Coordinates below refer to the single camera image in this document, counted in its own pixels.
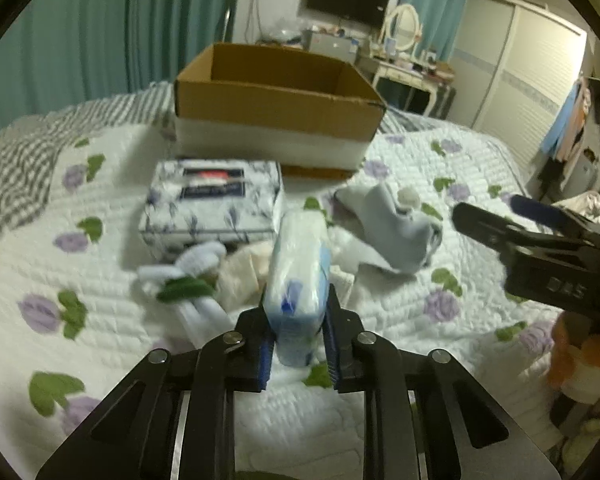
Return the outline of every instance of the white sliding wardrobe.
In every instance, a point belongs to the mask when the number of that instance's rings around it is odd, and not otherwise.
[[[448,120],[497,137],[521,168],[578,78],[586,33],[520,0],[467,0],[449,63],[457,94]]]

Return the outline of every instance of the white quilt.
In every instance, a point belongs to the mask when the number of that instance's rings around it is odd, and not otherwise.
[[[167,142],[149,126],[96,135],[61,153],[44,214],[0,242],[0,450],[24,480],[154,344],[174,348],[184,337],[168,307],[134,285],[134,269],[150,261],[138,218]],[[400,348],[448,349],[541,449],[551,447],[560,436],[542,374],[557,310],[507,299],[496,254],[449,220],[456,200],[513,216],[506,193],[521,188],[508,151],[443,123],[378,135],[353,181],[380,179],[411,184],[442,216],[442,247],[414,277],[362,267],[347,307]],[[285,188],[291,202],[322,194],[333,205],[324,183]],[[309,373],[274,362],[266,392],[237,394],[238,469],[362,477],[362,395],[305,386]]]

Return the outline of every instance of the floral tissue box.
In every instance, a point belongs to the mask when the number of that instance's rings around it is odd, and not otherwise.
[[[283,186],[276,162],[164,160],[151,182],[139,231],[158,260],[209,240],[275,238]]]

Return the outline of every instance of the bed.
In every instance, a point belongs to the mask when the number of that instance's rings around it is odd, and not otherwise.
[[[171,86],[160,83],[0,133],[0,452],[24,480],[151,348],[189,348],[175,314],[140,294],[135,275],[151,262],[138,220],[173,132]],[[496,254],[450,223],[461,200],[515,217],[508,199],[523,187],[508,149],[390,110],[351,179],[381,180],[418,191],[442,219],[442,246],[408,278],[361,267],[346,307],[399,348],[449,350],[548,450],[561,438],[543,379],[558,310],[506,295]],[[290,205],[317,196],[329,212],[335,187],[285,181]],[[455,292],[440,276],[456,280]],[[274,360],[266,392],[237,394],[237,469],[362,477],[362,395],[307,386],[310,371]]]

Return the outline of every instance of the gray sock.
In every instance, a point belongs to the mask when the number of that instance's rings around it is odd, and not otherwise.
[[[358,217],[366,242],[399,272],[416,273],[442,243],[442,224],[419,210],[420,198],[411,188],[394,198],[384,182],[370,189],[347,186],[335,197]]]

